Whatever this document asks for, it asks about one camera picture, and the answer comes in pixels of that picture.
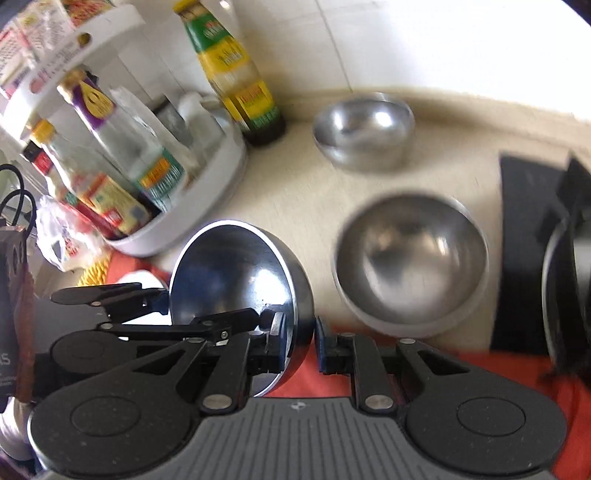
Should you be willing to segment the large white floral plate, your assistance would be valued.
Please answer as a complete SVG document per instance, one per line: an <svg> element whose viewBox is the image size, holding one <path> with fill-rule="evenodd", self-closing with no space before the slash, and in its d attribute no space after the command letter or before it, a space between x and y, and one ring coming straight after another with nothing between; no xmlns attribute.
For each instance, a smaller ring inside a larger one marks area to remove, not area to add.
<svg viewBox="0 0 591 480"><path fill-rule="evenodd" d="M166 284L158 279L155 275L147 270L136 270L123 275L119 280L119 284L124 283L139 283L143 288L163 288L167 289ZM171 318L168 313L165 315L158 312L149 313L133 320L126 322L126 325L170 325Z"/></svg>

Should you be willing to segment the steel bowl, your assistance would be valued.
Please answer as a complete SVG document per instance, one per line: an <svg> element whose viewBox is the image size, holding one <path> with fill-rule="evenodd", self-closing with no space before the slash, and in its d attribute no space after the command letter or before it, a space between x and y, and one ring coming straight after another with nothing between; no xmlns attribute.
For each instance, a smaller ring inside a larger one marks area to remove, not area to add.
<svg viewBox="0 0 591 480"><path fill-rule="evenodd" d="M415 115L401 99L381 92L329 105L312 122L315 145L335 167L392 172L407 162Z"/></svg>
<svg viewBox="0 0 591 480"><path fill-rule="evenodd" d="M287 323L286 371L253 378L252 396L280 387L297 372L315 331L311 284L290 248L270 232L238 220L219 220L183 246L169 288L174 325L250 308L281 313Z"/></svg>

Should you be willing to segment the green-yellow label oil bottle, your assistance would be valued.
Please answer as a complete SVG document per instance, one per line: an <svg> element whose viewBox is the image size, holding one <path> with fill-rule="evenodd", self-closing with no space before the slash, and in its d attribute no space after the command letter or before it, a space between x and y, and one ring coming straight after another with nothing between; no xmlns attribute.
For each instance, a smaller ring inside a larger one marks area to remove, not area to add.
<svg viewBox="0 0 591 480"><path fill-rule="evenodd" d="M207 81L245 140L264 146L280 139L286 120L245 47L199 1L179 1L181 19Z"/></svg>

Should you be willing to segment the clear plastic bag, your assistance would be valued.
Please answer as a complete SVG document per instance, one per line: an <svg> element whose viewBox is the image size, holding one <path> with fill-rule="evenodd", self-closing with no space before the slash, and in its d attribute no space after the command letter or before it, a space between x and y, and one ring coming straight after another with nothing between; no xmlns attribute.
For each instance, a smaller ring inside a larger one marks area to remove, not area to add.
<svg viewBox="0 0 591 480"><path fill-rule="evenodd" d="M37 204L36 232L43 257L61 272L86 269L111 252L86 217L47 195Z"/></svg>

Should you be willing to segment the large near steel bowl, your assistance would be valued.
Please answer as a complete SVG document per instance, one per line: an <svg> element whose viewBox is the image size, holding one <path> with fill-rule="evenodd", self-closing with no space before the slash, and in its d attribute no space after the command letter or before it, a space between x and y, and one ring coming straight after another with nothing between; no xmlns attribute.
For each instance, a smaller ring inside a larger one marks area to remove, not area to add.
<svg viewBox="0 0 591 480"><path fill-rule="evenodd" d="M464 322L489 280L486 236L459 201L403 192L356 212L335 242L335 286L356 318L424 339Z"/></svg>

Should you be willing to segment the black gas stove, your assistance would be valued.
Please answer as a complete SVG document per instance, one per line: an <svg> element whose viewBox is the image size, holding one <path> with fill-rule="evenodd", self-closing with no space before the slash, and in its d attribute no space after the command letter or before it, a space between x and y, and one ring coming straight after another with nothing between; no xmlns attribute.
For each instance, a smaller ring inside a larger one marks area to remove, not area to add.
<svg viewBox="0 0 591 480"><path fill-rule="evenodd" d="M502 268L494 350L546 354L590 378L590 172L504 154Z"/></svg>

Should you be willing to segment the yellow-cap vinegar bottle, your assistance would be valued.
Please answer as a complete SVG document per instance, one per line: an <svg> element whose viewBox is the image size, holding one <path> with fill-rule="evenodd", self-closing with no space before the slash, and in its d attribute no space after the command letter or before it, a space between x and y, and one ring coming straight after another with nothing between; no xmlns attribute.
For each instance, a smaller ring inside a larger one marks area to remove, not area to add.
<svg viewBox="0 0 591 480"><path fill-rule="evenodd" d="M118 172L102 154L70 142L45 119L31 136L52 159L64 186L120 236L135 233L152 219L136 192L117 182Z"/></svg>

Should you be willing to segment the small white-cap clear bottle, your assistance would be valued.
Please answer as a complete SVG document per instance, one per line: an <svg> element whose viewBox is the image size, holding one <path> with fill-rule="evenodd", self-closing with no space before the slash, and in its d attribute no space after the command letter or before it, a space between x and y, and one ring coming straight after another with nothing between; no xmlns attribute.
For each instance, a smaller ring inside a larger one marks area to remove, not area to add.
<svg viewBox="0 0 591 480"><path fill-rule="evenodd" d="M192 151L202 162L207 163L221 145L224 131L211 113L202 106L201 96L197 92L187 93L180 98L178 113L192 138Z"/></svg>

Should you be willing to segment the red-cap dark sauce bottle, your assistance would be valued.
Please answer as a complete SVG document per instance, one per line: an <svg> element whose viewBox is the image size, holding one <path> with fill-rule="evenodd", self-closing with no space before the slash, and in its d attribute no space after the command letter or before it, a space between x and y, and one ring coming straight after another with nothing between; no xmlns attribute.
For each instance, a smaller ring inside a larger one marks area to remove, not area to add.
<svg viewBox="0 0 591 480"><path fill-rule="evenodd" d="M47 190L51 197L77 210L97 228L105 239L116 240L120 238L118 230L113 228L65 187L51 158L41 147L37 146L33 141L29 141L22 150L21 156L45 178Z"/></svg>

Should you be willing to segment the purple-label clear sauce bottle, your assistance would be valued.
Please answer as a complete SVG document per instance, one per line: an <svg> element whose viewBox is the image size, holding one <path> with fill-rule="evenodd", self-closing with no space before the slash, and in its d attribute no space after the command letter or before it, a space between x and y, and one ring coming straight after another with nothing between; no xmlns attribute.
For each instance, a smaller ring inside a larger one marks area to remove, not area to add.
<svg viewBox="0 0 591 480"><path fill-rule="evenodd" d="M68 71L57 90L128 180L161 211L170 211L182 196L188 174L157 137L81 68Z"/></svg>

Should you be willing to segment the yellow chenille mitt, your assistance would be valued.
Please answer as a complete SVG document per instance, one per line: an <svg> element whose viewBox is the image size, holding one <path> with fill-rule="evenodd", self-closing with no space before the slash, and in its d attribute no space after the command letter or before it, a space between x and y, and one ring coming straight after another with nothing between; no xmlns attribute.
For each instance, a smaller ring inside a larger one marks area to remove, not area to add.
<svg viewBox="0 0 591 480"><path fill-rule="evenodd" d="M84 270L77 282L77 286L87 287L105 285L111 260L111 253L96 260L92 265Z"/></svg>

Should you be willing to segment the white two-tier turntable rack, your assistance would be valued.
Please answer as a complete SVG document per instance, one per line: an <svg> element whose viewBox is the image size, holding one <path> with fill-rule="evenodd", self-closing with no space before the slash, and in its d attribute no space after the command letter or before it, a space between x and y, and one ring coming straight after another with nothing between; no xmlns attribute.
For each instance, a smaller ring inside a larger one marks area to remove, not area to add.
<svg viewBox="0 0 591 480"><path fill-rule="evenodd" d="M47 118L64 105L56 86L65 72L86 66L98 73L132 39L144 20L131 5L115 7L98 15L62 39L19 84L1 110L1 127L15 142L29 140L31 122ZM223 130L217 148L197 179L184 190L178 204L158 215L139 232L112 243L130 256L149 257L169 250L197 231L211 210L231 198L246 165L246 145L228 112L212 115Z"/></svg>

